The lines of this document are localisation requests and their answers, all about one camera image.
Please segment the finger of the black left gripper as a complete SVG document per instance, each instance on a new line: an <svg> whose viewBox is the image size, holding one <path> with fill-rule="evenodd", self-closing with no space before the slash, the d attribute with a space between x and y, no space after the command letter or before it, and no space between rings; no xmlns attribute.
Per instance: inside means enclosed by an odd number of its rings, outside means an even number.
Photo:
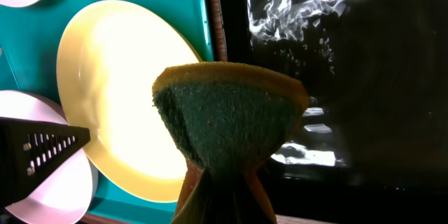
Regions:
<svg viewBox="0 0 448 224"><path fill-rule="evenodd" d="M29 196L90 141L84 127L1 118L1 206Z"/></svg>

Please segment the yellow plate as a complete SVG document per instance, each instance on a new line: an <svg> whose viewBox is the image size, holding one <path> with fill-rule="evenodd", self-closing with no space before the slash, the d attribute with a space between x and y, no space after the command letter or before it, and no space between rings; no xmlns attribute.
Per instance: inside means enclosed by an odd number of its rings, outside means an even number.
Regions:
<svg viewBox="0 0 448 224"><path fill-rule="evenodd" d="M199 62L191 44L150 10L121 0L81 9L57 50L57 88L70 125L88 128L84 151L127 193L175 202L186 161L153 104L167 68Z"/></svg>

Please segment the yellow green sponge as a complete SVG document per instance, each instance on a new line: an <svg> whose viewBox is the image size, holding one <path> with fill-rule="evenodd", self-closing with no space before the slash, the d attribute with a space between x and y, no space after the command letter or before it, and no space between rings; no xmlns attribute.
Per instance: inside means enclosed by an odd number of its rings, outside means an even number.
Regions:
<svg viewBox="0 0 448 224"><path fill-rule="evenodd" d="M260 66L200 62L166 68L152 92L176 147L202 173L174 222L275 223L257 173L300 126L302 83Z"/></svg>

